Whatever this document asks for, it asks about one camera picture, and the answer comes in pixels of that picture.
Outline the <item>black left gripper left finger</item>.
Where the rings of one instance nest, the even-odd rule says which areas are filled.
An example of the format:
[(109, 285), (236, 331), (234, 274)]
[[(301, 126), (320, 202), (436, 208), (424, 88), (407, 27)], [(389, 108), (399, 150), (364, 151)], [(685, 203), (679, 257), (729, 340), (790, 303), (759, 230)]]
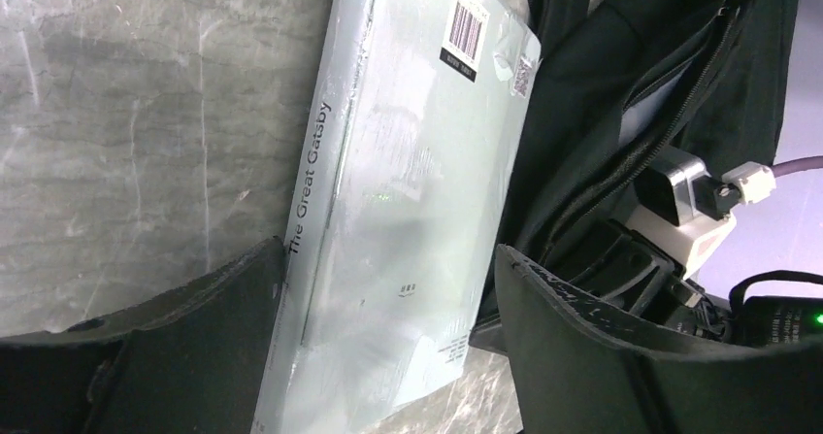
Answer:
[(248, 433), (285, 251), (223, 267), (69, 329), (1, 341), (5, 433)]

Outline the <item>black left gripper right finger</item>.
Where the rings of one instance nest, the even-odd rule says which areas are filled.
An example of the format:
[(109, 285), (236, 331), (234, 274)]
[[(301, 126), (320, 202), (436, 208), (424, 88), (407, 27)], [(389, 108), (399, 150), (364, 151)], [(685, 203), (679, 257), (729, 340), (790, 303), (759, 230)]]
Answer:
[(818, 433), (822, 341), (748, 348), (632, 316), (501, 245), (495, 280), (528, 433)]

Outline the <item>grey notebook with label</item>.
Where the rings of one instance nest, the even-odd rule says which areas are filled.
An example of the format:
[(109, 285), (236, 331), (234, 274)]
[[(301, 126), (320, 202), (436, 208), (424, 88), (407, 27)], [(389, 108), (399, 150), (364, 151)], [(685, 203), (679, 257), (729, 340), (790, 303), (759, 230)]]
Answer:
[(506, 0), (333, 0), (254, 432), (359, 433), (462, 375), (540, 55)]

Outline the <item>black student backpack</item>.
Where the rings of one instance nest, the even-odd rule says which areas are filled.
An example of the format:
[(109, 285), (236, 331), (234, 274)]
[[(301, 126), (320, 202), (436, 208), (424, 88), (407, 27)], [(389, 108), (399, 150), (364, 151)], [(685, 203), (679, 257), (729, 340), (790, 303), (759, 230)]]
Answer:
[(779, 179), (800, 0), (528, 0), (542, 52), (496, 249), (546, 267), (600, 220), (639, 206), (634, 179), (666, 147), (719, 178), (745, 162)]

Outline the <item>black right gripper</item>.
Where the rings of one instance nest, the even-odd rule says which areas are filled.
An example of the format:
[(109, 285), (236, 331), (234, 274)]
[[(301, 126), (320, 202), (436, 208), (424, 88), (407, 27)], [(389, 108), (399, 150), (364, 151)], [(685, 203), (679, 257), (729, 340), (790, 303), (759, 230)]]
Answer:
[(614, 220), (594, 223), (552, 273), (612, 306), (677, 332), (715, 342), (731, 337), (728, 306), (638, 232)]

